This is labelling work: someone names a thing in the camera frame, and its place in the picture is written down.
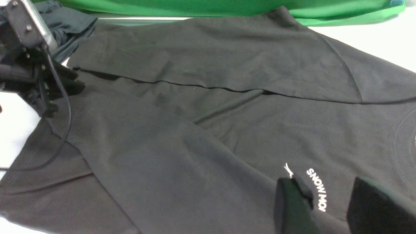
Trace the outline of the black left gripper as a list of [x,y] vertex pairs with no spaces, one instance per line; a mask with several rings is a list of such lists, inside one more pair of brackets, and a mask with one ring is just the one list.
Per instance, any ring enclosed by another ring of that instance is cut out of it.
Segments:
[[50,65],[41,51],[26,51],[19,46],[11,49],[1,44],[1,91],[18,94],[40,117],[52,117],[58,111],[53,101],[63,97],[52,69],[68,96],[85,88],[75,71],[54,60]]

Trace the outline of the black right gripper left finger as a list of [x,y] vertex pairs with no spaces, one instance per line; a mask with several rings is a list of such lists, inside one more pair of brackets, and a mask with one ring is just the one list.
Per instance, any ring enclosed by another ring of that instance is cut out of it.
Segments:
[[274,204],[276,234],[319,234],[313,209],[313,193],[299,177],[277,180]]

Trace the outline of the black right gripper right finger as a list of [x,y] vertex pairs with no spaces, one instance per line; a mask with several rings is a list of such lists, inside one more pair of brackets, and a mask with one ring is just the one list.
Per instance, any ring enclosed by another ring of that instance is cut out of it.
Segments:
[[355,178],[346,219],[352,234],[416,232],[415,202],[367,178]]

